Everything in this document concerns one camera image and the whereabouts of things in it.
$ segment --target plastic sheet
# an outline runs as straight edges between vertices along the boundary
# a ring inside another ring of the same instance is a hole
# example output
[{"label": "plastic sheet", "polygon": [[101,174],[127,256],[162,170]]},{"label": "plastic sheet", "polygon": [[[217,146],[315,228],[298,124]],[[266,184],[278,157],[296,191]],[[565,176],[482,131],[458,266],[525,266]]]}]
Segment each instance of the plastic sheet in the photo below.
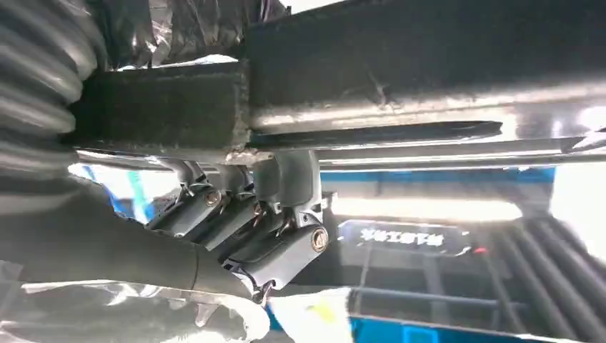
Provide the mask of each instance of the plastic sheet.
[{"label": "plastic sheet", "polygon": [[268,303],[282,329],[296,343],[353,343],[347,311],[350,291],[345,287],[272,297]]},{"label": "plastic sheet", "polygon": [[11,279],[18,266],[0,264],[3,343],[250,342],[269,330],[261,306],[228,294],[107,280],[22,284]]},{"label": "plastic sheet", "polygon": [[246,27],[287,13],[279,0],[87,1],[114,69],[238,57]]}]

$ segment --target light fixture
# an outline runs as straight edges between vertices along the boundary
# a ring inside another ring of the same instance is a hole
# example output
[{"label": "light fixture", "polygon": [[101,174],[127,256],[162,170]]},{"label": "light fixture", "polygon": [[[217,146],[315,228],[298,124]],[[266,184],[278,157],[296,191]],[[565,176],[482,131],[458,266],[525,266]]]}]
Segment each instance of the light fixture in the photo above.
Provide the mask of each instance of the light fixture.
[{"label": "light fixture", "polygon": [[520,209],[497,200],[393,198],[339,198],[332,206],[337,215],[499,222],[520,218]]}]

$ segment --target metal pipe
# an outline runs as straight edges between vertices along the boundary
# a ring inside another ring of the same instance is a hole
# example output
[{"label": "metal pipe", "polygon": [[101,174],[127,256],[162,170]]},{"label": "metal pipe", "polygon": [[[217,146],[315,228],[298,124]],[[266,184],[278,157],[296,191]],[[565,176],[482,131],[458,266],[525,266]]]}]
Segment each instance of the metal pipe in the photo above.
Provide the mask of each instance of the metal pipe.
[{"label": "metal pipe", "polygon": [[606,96],[605,15],[591,1],[354,0],[253,26],[251,127],[541,124],[548,104]]},{"label": "metal pipe", "polygon": [[524,247],[525,256],[534,264],[533,269],[557,295],[557,299],[566,313],[570,315],[570,319],[592,341],[603,342],[606,337],[606,329],[587,300],[579,295],[570,281],[520,223],[516,223],[514,233]]},{"label": "metal pipe", "polygon": [[555,304],[541,280],[528,264],[522,252],[515,243],[504,233],[501,235],[501,247],[509,261],[517,270],[522,283],[527,287],[529,298],[540,310],[540,315],[558,338],[577,339],[574,329],[570,326],[564,314]]},{"label": "metal pipe", "polygon": [[194,181],[201,181],[206,176],[204,171],[196,161],[185,161],[185,164],[192,170]]},{"label": "metal pipe", "polygon": [[511,298],[509,296],[509,293],[505,289],[504,284],[501,281],[501,276],[499,274],[498,269],[492,263],[492,256],[490,256],[490,254],[494,254],[495,250],[492,248],[491,242],[488,241],[488,239],[484,236],[483,233],[477,232],[475,236],[482,246],[489,247],[488,252],[480,254],[480,259],[484,262],[484,265],[488,270],[492,286],[494,287],[499,299],[499,306],[503,314],[507,318],[507,321],[511,324],[512,331],[517,334],[528,333],[528,330],[526,330],[525,325],[520,320],[520,316],[518,316],[515,309],[511,305]]},{"label": "metal pipe", "polygon": [[377,164],[324,164],[320,166],[323,172],[403,172],[429,170],[468,170],[468,169],[500,169],[520,166],[558,166],[563,164],[603,163],[606,154],[584,155],[540,155],[517,156],[506,159],[488,159],[478,161],[427,161],[427,162],[397,162]]},{"label": "metal pipe", "polygon": [[158,162],[177,174],[177,179],[181,184],[189,186],[194,182],[196,176],[194,176],[194,170],[181,159],[158,159]]},{"label": "metal pipe", "polygon": [[492,311],[492,318],[490,320],[490,329],[493,331],[499,331],[501,327],[501,311],[495,309]]},{"label": "metal pipe", "polygon": [[[439,266],[435,257],[425,257],[423,259],[423,274],[427,282],[427,288],[432,294],[443,295],[444,286],[442,278],[439,275]],[[433,301],[432,321],[438,324],[448,325],[450,323],[450,315],[446,302]]]},{"label": "metal pipe", "polygon": [[533,141],[497,141],[473,143],[456,141],[451,144],[434,141],[417,146],[411,144],[364,144],[357,149],[318,149],[320,164],[371,164],[390,162],[452,161],[460,159],[503,159],[514,156],[559,154],[564,146],[572,146],[578,138],[536,139]]},{"label": "metal pipe", "polygon": [[[354,288],[354,290],[357,292],[360,292],[360,293],[365,293],[365,294],[377,294],[377,295],[386,295],[386,296],[390,296],[390,297],[419,299],[419,300],[427,300],[430,302],[447,302],[449,304],[472,305],[472,306],[479,306],[479,307],[497,307],[497,306],[499,306],[499,302],[497,300],[491,300],[491,299],[453,297],[450,295],[397,291],[397,290],[393,290],[393,289],[379,289],[379,288],[372,288],[372,287],[356,287],[356,288]],[[518,311],[521,309],[524,309],[526,307],[526,305],[520,304],[519,302],[511,302],[511,305],[513,307],[515,307]]]}]

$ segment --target flexible conduit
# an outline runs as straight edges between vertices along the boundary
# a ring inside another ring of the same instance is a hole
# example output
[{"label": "flexible conduit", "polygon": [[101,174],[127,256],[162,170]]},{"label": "flexible conduit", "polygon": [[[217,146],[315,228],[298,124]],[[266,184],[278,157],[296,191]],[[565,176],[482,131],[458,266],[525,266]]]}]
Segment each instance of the flexible conduit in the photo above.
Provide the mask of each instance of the flexible conduit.
[{"label": "flexible conduit", "polygon": [[82,80],[105,66],[103,36],[82,0],[2,0],[0,16],[0,169],[65,175],[77,156],[56,137],[75,128],[66,107]]}]

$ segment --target bolt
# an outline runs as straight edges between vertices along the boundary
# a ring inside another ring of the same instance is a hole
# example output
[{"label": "bolt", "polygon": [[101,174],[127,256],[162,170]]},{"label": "bolt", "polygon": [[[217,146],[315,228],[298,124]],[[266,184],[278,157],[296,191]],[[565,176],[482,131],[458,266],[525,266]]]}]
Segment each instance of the bolt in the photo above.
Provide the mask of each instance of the bolt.
[{"label": "bolt", "polygon": [[325,228],[316,229],[312,234],[312,248],[316,252],[323,252],[328,245],[328,232]]},{"label": "bolt", "polygon": [[219,200],[221,200],[221,194],[217,191],[211,191],[206,195],[206,201],[208,206],[215,205]]}]

